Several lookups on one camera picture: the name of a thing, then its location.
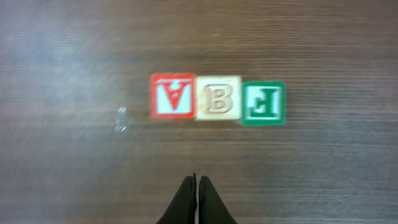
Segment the green E letter block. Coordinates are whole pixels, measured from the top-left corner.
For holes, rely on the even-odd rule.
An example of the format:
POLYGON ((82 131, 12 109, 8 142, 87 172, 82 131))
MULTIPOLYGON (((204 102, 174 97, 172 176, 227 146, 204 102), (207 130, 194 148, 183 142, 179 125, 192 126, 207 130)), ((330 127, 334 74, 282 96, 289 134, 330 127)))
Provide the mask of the green E letter block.
POLYGON ((244 126, 283 126, 286 123, 286 87, 281 81, 244 82, 244 126))

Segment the red V letter block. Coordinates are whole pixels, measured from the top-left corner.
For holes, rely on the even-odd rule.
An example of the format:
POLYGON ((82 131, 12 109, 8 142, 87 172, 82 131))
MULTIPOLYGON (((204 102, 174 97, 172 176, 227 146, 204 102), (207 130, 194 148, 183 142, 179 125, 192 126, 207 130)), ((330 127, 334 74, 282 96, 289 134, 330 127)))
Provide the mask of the red V letter block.
POLYGON ((154 73, 150 77, 150 112, 157 119, 195 116, 195 74, 154 73))

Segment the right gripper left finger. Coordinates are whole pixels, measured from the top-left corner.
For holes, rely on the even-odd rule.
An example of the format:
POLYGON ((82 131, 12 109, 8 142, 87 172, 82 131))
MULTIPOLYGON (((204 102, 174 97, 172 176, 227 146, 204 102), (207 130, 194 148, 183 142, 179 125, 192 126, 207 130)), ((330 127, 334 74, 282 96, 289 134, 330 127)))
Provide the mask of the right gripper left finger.
POLYGON ((156 224, 194 224, 197 210, 197 178, 186 176, 156 224))

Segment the yellow K letter block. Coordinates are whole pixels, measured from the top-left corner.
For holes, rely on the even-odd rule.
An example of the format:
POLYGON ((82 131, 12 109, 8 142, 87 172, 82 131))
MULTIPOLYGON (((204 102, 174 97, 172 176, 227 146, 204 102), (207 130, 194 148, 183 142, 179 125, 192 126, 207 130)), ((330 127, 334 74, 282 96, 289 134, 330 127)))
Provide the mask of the yellow K letter block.
POLYGON ((238 75, 198 76, 197 114, 200 121, 241 118, 242 79, 238 75))

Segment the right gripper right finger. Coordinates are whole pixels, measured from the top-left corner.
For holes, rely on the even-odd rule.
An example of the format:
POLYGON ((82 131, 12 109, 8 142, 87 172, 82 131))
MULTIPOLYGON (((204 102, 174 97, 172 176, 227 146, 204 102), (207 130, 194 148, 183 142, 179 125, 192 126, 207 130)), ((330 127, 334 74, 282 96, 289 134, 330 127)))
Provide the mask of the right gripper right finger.
POLYGON ((238 224, 207 176, 199 183, 199 224, 238 224))

